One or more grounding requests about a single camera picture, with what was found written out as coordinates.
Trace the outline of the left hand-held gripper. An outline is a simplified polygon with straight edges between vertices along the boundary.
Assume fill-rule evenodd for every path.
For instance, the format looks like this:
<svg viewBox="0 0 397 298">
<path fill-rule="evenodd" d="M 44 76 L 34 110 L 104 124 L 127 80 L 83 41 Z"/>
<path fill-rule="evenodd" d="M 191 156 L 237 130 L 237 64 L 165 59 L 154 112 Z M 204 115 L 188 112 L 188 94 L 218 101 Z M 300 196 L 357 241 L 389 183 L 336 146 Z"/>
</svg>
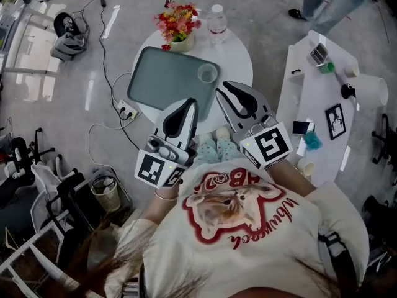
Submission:
<svg viewBox="0 0 397 298">
<path fill-rule="evenodd" d="M 158 115 L 153 134 L 139 150 L 135 177 L 156 188 L 170 189 L 189 167 L 186 150 L 195 136 L 199 105 L 193 98 L 177 101 Z"/>
</svg>

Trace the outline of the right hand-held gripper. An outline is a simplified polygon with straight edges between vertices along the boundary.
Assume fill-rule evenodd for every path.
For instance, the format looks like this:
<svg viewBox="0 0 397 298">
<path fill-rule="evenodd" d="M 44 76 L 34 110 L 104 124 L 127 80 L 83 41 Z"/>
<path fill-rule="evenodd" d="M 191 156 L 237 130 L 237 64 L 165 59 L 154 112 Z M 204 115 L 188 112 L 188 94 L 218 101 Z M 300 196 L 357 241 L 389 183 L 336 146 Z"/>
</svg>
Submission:
<svg viewBox="0 0 397 298">
<path fill-rule="evenodd" d="M 263 94 L 240 82 L 224 81 L 223 86 L 242 106 L 238 110 L 225 91 L 216 89 L 216 99 L 235 131 L 233 140 L 240 152 L 259 170 L 284 160 L 293 151 L 290 137 L 283 122 L 277 122 L 270 113 Z M 257 117 L 262 119 L 252 124 Z"/>
</svg>

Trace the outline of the clear plastic cup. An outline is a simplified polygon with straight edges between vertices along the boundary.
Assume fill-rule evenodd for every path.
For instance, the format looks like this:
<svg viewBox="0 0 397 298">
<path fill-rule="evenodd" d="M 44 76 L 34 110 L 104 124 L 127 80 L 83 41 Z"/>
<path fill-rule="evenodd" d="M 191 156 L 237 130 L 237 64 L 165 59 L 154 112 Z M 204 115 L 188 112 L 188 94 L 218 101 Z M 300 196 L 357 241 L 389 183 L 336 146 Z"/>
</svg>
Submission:
<svg viewBox="0 0 397 298">
<path fill-rule="evenodd" d="M 203 83 L 213 83 L 218 77 L 218 70 L 215 65 L 205 63 L 198 68 L 197 72 L 199 80 Z"/>
</svg>

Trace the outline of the grey-green plastic tray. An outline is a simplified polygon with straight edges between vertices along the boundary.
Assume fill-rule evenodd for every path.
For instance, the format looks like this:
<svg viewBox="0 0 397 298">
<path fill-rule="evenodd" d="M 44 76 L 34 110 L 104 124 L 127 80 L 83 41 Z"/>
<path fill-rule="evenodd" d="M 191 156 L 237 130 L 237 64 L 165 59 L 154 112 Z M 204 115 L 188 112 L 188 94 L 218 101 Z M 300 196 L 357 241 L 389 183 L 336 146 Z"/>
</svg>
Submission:
<svg viewBox="0 0 397 298">
<path fill-rule="evenodd" d="M 198 68 L 205 63 L 215 65 L 218 70 L 213 83 L 203 83 L 198 78 Z M 220 75 L 221 68 L 216 63 L 148 46 L 139 55 L 127 96 L 160 111 L 177 101 L 193 98 L 199 107 L 198 121 L 203 122 L 213 104 Z"/>
</svg>

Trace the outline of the white power strip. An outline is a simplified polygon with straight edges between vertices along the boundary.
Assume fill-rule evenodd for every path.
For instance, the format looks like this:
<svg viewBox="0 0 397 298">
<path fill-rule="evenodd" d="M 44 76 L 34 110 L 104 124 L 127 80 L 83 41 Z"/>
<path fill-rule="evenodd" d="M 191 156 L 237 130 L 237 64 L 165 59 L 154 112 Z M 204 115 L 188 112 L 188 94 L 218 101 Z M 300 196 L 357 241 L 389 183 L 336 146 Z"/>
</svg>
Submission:
<svg viewBox="0 0 397 298">
<path fill-rule="evenodd" d="M 139 114 L 135 108 L 123 100 L 118 102 L 117 109 L 119 110 L 119 115 L 122 120 L 133 120 Z"/>
</svg>

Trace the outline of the black phone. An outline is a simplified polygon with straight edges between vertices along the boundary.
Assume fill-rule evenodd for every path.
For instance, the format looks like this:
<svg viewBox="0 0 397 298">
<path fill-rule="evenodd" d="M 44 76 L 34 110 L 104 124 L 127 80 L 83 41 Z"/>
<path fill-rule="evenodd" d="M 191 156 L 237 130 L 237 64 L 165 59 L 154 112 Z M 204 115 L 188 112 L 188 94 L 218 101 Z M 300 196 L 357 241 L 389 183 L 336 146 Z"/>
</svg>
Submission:
<svg viewBox="0 0 397 298">
<path fill-rule="evenodd" d="M 293 135 L 306 135 L 308 132 L 312 132 L 315 128 L 314 122 L 301 122 L 293 121 L 292 134 Z"/>
</svg>

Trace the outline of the white desk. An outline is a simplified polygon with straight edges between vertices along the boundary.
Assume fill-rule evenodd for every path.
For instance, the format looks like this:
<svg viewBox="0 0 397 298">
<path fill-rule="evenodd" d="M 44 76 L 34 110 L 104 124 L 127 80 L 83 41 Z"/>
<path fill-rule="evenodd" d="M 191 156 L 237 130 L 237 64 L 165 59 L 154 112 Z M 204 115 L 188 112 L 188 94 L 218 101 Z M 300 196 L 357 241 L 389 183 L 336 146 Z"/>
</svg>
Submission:
<svg viewBox="0 0 397 298">
<path fill-rule="evenodd" d="M 335 64 L 333 73 L 322 74 L 310 57 L 318 44 L 328 51 L 328 61 Z M 355 106 L 341 96 L 341 86 L 348 81 L 346 70 L 356 69 L 357 59 L 325 36 L 311 30 L 308 35 L 288 48 L 285 74 L 276 119 L 283 122 L 293 145 L 288 160 L 297 164 L 304 156 L 314 163 L 311 182 L 320 186 L 334 181 L 344 159 L 352 128 Z M 329 133 L 326 110 L 341 105 L 345 132 L 335 139 Z M 314 123 L 314 130 L 322 147 L 314 151 L 302 148 L 300 137 L 292 134 L 294 121 Z"/>
</svg>

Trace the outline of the clear water bottle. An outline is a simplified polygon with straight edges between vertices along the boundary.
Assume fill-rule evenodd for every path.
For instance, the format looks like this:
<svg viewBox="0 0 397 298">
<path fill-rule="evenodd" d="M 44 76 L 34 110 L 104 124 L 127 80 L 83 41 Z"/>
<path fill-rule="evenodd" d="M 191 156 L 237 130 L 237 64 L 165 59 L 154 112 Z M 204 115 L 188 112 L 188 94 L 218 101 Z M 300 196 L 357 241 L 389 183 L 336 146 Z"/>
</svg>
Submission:
<svg viewBox="0 0 397 298">
<path fill-rule="evenodd" d="M 226 38 L 227 20 L 222 5 L 212 6 L 207 14 L 207 27 L 213 43 L 223 43 Z"/>
</svg>

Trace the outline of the cream mug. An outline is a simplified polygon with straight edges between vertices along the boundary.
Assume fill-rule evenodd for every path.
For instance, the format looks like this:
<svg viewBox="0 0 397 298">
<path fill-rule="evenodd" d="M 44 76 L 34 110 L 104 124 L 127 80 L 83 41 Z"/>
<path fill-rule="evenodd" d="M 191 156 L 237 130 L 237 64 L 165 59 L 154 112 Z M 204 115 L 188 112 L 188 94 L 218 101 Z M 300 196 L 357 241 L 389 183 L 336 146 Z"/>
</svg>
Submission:
<svg viewBox="0 0 397 298">
<path fill-rule="evenodd" d="M 314 173 L 315 164 L 306 158 L 300 158 L 297 162 L 297 169 L 306 177 Z"/>
</svg>

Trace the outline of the silver rectangular box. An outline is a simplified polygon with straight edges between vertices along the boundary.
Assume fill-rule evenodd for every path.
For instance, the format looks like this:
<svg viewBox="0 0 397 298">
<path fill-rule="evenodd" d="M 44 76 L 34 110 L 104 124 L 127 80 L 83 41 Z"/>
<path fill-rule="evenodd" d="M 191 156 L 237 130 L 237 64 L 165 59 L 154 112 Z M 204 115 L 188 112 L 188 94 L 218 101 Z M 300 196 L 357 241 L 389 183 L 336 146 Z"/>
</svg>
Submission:
<svg viewBox="0 0 397 298">
<path fill-rule="evenodd" d="M 309 54 L 309 61 L 313 66 L 321 66 L 325 64 L 328 58 L 328 49 L 323 43 L 318 43 Z"/>
</svg>

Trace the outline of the red flowers in white pot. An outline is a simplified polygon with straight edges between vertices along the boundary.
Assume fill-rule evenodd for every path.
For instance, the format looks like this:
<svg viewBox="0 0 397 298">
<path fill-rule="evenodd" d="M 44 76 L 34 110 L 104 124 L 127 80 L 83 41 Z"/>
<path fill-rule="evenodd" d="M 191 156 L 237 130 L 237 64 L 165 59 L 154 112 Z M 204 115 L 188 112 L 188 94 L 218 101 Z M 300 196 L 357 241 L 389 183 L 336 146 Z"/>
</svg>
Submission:
<svg viewBox="0 0 397 298">
<path fill-rule="evenodd" d="M 175 0 L 166 0 L 164 11 L 156 14 L 153 21 L 164 40 L 162 50 L 179 53 L 193 49 L 194 30 L 198 30 L 202 24 L 194 4 L 180 4 Z"/>
</svg>

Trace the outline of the beige waste basket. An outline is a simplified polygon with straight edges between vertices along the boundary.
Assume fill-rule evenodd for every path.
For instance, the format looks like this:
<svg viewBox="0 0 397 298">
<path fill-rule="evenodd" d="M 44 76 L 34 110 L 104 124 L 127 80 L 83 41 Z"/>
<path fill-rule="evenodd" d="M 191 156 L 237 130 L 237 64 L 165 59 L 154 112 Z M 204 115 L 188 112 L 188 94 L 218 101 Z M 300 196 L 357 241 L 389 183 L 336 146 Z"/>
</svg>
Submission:
<svg viewBox="0 0 397 298">
<path fill-rule="evenodd" d="M 91 192 L 107 212 L 115 212 L 121 206 L 118 184 L 114 176 L 99 176 L 92 182 Z"/>
</svg>

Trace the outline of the black office chair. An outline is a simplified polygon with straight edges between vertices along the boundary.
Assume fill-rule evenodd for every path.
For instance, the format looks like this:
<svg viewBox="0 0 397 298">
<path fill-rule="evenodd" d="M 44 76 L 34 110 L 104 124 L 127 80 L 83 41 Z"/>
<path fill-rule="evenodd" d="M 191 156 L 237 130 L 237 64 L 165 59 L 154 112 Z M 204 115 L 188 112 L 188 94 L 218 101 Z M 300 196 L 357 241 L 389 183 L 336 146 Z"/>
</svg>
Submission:
<svg viewBox="0 0 397 298">
<path fill-rule="evenodd" d="M 41 132 L 43 132 L 41 127 L 35 130 L 34 141 L 31 141 L 29 145 L 22 137 L 11 139 L 10 150 L 5 152 L 3 159 L 9 176 L 0 184 L 0 208 L 10 203 L 18 189 L 31 186 L 35 182 L 31 166 L 41 162 L 43 155 L 55 152 L 53 147 L 39 152 L 38 134 Z"/>
<path fill-rule="evenodd" d="M 378 157 L 372 159 L 372 163 L 378 164 L 382 158 L 388 160 L 388 164 L 397 169 L 397 128 L 392 130 L 389 125 L 388 115 L 381 115 L 382 121 L 385 122 L 385 136 L 378 135 L 376 131 L 372 132 L 372 137 L 383 143 L 381 152 Z"/>
</svg>

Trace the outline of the black picture frame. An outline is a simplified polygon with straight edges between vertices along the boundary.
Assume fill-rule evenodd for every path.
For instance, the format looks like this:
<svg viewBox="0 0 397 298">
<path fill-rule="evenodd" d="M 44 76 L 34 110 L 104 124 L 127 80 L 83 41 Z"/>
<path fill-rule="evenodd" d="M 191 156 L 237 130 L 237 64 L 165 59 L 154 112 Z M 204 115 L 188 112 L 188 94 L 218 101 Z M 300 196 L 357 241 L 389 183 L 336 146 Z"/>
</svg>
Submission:
<svg viewBox="0 0 397 298">
<path fill-rule="evenodd" d="M 331 140 L 335 140 L 346 132 L 346 125 L 341 104 L 325 110 Z"/>
</svg>

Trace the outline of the white perforated shelf frame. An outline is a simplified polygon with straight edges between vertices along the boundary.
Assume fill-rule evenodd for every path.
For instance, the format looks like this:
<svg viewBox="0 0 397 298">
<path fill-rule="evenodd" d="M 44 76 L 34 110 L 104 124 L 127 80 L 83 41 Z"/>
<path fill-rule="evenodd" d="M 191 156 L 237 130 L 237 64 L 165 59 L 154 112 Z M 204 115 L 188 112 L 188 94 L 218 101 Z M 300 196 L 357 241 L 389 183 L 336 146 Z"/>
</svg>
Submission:
<svg viewBox="0 0 397 298">
<path fill-rule="evenodd" d="M 58 268 L 66 210 L 21 245 L 0 264 L 0 298 L 48 298 L 63 272 Z"/>
</svg>

